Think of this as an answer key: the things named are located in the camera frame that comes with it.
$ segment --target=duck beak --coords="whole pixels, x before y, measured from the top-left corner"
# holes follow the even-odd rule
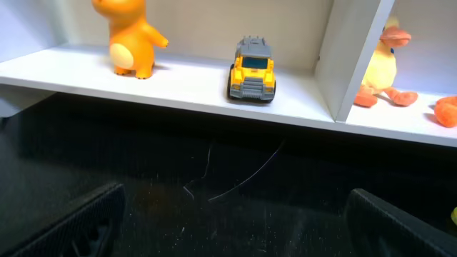
[[[411,35],[396,26],[392,26],[384,30],[381,40],[388,47],[402,47],[409,43]]]

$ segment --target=truck windshield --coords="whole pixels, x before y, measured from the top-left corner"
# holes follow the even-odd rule
[[[267,66],[268,66],[268,59],[243,57],[243,68],[266,69]]]

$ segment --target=white vertical panel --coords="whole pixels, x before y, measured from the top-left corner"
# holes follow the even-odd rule
[[[457,1],[397,0],[393,14],[413,37],[395,52],[394,86],[457,94]]]
[[[50,7],[49,0],[0,1],[0,62],[64,42]]]
[[[54,0],[71,44],[107,45],[107,21],[90,0]],[[243,36],[263,36],[278,66],[315,66],[333,0],[147,0],[169,41],[164,51],[233,60]]]
[[[331,115],[345,121],[394,0],[336,0],[316,67]]]

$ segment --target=white shelf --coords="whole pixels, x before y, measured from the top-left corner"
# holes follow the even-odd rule
[[[353,106],[347,125],[359,126],[351,131],[401,140],[457,147],[457,128],[445,128],[437,123],[433,107],[444,95],[419,93],[409,107],[394,106],[379,99],[370,109]]]
[[[147,80],[113,73],[106,47],[59,46],[0,64],[0,84],[331,129],[314,77],[276,69],[271,104],[229,101],[230,61],[158,56]]]

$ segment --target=toy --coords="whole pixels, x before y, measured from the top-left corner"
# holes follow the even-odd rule
[[[457,208],[451,213],[452,221],[457,225]]]
[[[385,92],[399,106],[409,106],[417,100],[417,93],[401,93],[392,87],[397,73],[393,48],[405,46],[411,40],[411,35],[400,30],[398,26],[398,21],[395,18],[389,18],[387,21],[378,46],[366,69],[354,101],[355,104],[372,107],[378,102],[378,98],[374,95],[382,92]]]
[[[271,48],[265,39],[244,37],[236,47],[235,63],[230,67],[227,97],[272,102],[276,93],[273,68]]]
[[[152,76],[154,48],[169,41],[146,20],[146,0],[92,0],[97,12],[109,20],[109,54],[118,75],[136,71],[138,79]]]
[[[435,116],[439,123],[445,127],[457,126],[457,96],[440,99],[435,106]]]

